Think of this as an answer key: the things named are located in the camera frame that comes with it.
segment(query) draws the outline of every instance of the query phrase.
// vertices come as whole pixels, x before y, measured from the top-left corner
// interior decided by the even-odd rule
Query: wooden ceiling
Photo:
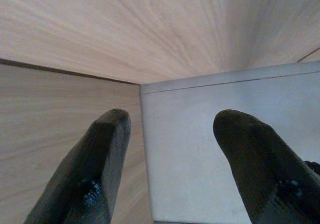
[[[0,58],[134,83],[297,62],[320,47],[320,0],[0,5]]]

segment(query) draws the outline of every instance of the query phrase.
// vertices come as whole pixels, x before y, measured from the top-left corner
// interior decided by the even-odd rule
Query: wooden wall
[[[22,223],[60,161],[112,108],[131,139],[112,223],[151,223],[138,86],[0,64],[0,223]]]
[[[320,0],[0,0],[0,57],[133,83],[293,63]]]

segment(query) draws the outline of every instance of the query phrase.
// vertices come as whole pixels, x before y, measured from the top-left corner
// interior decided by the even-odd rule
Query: black object
[[[124,110],[95,120],[62,160],[25,224],[109,224],[130,131]]]
[[[253,224],[320,224],[320,176],[269,125],[225,110],[213,132]]]

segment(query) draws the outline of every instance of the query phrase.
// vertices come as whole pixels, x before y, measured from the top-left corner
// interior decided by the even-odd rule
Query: wooden panel
[[[318,60],[320,60],[320,48],[318,48],[312,54],[305,57],[303,60],[301,60],[301,62],[304,63],[304,62],[311,62],[311,61],[318,61]]]
[[[297,62],[320,0],[0,0],[0,57],[135,83]]]
[[[60,161],[112,108],[131,117],[131,139],[112,223],[151,223],[136,85],[0,66],[0,223],[22,223]]]

